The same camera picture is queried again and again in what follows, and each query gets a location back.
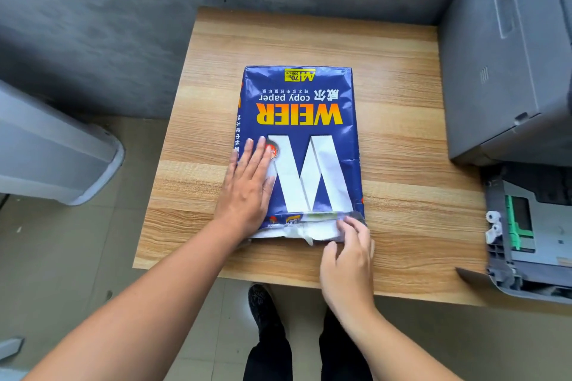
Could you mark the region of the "blue copy paper ream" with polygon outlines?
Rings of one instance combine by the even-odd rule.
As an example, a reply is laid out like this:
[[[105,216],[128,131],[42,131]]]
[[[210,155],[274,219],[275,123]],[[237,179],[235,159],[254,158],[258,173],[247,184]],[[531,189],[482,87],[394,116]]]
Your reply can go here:
[[[337,220],[366,222],[351,68],[245,67],[234,149],[261,136],[275,184],[252,239],[343,241]]]

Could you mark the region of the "person's left forearm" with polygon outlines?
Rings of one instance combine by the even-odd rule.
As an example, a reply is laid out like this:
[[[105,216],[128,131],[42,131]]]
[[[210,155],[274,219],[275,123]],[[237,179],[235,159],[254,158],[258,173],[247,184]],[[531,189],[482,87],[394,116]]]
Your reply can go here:
[[[216,218],[86,318],[23,381],[161,381],[227,258],[259,225]]]

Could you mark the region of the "person's right hand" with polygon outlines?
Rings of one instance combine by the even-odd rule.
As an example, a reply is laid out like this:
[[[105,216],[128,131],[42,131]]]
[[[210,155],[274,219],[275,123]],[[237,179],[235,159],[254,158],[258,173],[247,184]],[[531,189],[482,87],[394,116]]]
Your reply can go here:
[[[344,237],[338,245],[336,268],[320,271],[324,299],[340,323],[359,320],[375,310],[372,258],[374,246],[368,227],[346,216],[336,222]]]

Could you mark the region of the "grey printer paper tray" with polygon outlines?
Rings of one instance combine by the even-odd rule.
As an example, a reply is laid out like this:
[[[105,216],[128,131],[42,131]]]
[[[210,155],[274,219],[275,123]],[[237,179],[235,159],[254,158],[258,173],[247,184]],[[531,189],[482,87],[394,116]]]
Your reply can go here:
[[[475,288],[572,305],[572,166],[505,162],[479,174],[487,265],[457,274]]]

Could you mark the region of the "grey white standing appliance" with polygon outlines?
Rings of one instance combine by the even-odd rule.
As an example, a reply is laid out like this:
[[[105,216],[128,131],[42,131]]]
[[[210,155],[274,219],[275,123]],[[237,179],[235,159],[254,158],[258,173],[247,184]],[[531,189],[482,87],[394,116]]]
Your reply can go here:
[[[125,159],[115,135],[0,80],[0,193],[81,205]]]

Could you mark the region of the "small grey flat object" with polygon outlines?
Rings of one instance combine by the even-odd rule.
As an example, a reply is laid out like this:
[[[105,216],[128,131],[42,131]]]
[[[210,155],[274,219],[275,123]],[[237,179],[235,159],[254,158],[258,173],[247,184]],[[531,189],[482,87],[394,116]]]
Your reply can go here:
[[[0,361],[18,354],[23,343],[24,338],[22,337],[13,337],[0,341]]]

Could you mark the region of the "black shoe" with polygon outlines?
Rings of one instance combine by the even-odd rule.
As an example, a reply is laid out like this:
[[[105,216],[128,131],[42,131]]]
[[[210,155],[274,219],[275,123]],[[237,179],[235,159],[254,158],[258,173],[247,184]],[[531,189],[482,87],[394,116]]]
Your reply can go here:
[[[248,290],[248,305],[256,323],[260,341],[285,340],[285,328],[273,301],[262,284],[252,284]]]

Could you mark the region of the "person's right forearm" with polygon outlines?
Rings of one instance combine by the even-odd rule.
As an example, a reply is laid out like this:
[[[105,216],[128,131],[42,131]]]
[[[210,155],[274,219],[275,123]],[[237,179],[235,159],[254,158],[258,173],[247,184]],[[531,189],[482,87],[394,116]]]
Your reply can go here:
[[[393,326],[373,301],[327,303],[378,381],[463,381]]]

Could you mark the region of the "black trousers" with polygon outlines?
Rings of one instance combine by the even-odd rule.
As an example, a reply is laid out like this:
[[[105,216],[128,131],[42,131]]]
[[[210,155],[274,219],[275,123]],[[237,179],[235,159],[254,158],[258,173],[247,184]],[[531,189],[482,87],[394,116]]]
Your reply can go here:
[[[364,356],[330,309],[325,312],[318,344],[321,381],[373,381]],[[248,355],[243,381],[293,381],[288,339],[259,340]]]

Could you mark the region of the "person's left hand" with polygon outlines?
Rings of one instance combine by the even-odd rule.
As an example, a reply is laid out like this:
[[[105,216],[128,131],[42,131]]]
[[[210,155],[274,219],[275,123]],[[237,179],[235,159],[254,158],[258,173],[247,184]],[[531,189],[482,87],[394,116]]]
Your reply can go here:
[[[264,182],[269,176],[268,171],[266,174],[250,172],[250,158],[257,142],[253,139],[246,141],[243,153],[239,156],[240,177],[229,177],[228,165],[214,213],[214,222],[222,226],[223,231],[231,235],[235,243],[253,235],[268,212],[269,203],[264,203]],[[267,154],[269,169],[271,148],[268,145]]]

